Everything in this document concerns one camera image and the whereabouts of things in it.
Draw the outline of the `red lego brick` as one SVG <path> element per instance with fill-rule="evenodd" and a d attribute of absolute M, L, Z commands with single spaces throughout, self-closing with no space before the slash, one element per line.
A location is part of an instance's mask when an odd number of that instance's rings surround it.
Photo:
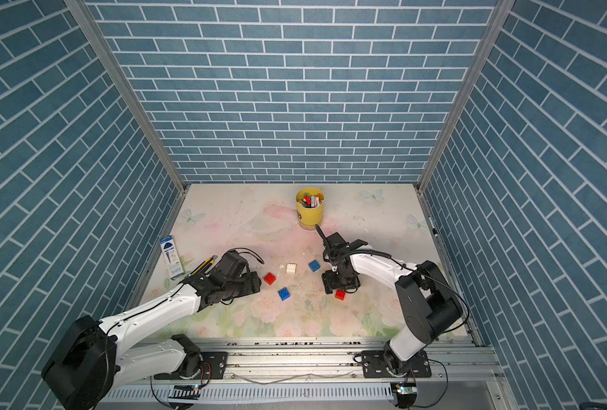
<path fill-rule="evenodd" d="M 267 283 L 268 285 L 272 285 L 275 281 L 276 281 L 276 276 L 274 276 L 272 273 L 268 273 L 264 276 L 264 282 Z"/>
<path fill-rule="evenodd" d="M 345 300 L 346 293 L 343 290 L 336 290 L 334 297 L 341 301 Z"/>

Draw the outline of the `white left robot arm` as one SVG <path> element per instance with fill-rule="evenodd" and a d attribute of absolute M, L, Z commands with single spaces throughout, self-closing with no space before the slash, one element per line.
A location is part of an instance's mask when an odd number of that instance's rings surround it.
<path fill-rule="evenodd" d="M 220 261 L 202 263 L 165 295 L 103 319 L 85 315 L 73 322 L 41 371 L 43 381 L 66 409 L 94 409 L 110 392 L 154 376 L 209 384 L 222 370 L 207 361 L 185 334 L 141 346 L 151 334 L 218 303 L 257 294 L 261 280 L 251 270 L 247 248 L 228 250 Z"/>

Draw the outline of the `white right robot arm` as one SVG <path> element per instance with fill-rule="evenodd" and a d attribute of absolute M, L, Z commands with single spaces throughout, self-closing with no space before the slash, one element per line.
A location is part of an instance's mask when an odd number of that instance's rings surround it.
<path fill-rule="evenodd" d="M 330 265 L 322 274 L 327 294 L 357 291 L 361 276 L 397 293 L 404 327 L 385 345 L 383 363 L 393 376 L 404 377 L 412 370 L 412 358 L 462 319 L 462 297 L 431 261 L 409 265 L 363 240 L 349 243 L 338 233 L 325 235 L 318 225 L 315 230 L 323 243 L 322 259 Z"/>

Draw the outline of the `blue lego brick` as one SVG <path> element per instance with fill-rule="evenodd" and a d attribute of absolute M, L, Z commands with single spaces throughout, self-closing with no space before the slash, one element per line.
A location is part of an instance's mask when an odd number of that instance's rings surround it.
<path fill-rule="evenodd" d="M 291 297 L 291 293 L 289 292 L 289 290 L 286 287 L 284 287 L 284 288 L 278 290 L 278 296 L 282 301 L 285 301 Z"/>
<path fill-rule="evenodd" d="M 312 272 L 316 272 L 321 268 L 321 265 L 318 261 L 312 261 L 309 263 L 309 268 Z"/>

